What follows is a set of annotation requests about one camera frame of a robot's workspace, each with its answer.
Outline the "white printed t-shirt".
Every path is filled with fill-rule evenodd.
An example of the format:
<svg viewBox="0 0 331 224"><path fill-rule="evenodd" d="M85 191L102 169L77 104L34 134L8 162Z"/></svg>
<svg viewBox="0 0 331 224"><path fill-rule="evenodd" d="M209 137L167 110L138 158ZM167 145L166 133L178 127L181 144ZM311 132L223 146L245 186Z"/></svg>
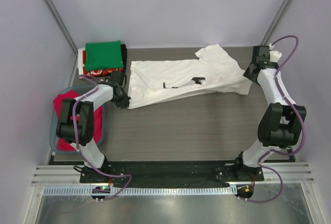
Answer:
<svg viewBox="0 0 331 224"><path fill-rule="evenodd" d="M195 59L132 62L129 108L216 92L249 93L251 81L220 45L201 48L195 55Z"/></svg>

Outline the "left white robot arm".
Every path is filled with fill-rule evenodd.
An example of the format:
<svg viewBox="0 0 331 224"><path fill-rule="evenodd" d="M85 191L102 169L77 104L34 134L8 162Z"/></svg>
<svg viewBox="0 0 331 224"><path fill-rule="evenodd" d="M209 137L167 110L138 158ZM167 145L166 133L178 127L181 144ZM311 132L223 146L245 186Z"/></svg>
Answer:
<svg viewBox="0 0 331 224"><path fill-rule="evenodd" d="M94 87L87 93L62 101L56 135L82 156L85 167L92 170L92 176L99 182L109 178L110 169L94 140L94 113L107 102L119 109L129 107L130 97L123 88L126 80L125 73L114 71L99 82L92 81Z"/></svg>

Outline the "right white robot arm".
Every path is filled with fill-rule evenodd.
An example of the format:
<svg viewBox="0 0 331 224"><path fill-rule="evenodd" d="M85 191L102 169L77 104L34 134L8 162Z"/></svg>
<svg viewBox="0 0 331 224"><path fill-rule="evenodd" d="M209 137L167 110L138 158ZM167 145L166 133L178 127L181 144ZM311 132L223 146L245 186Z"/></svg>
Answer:
<svg viewBox="0 0 331 224"><path fill-rule="evenodd" d="M257 140L235 160L233 174L238 180L258 175L268 157L283 155L284 149L297 144L304 135L306 108L289 95L281 78L280 57L271 46L255 46L244 72L244 77L262 88L268 107L258 125Z"/></svg>

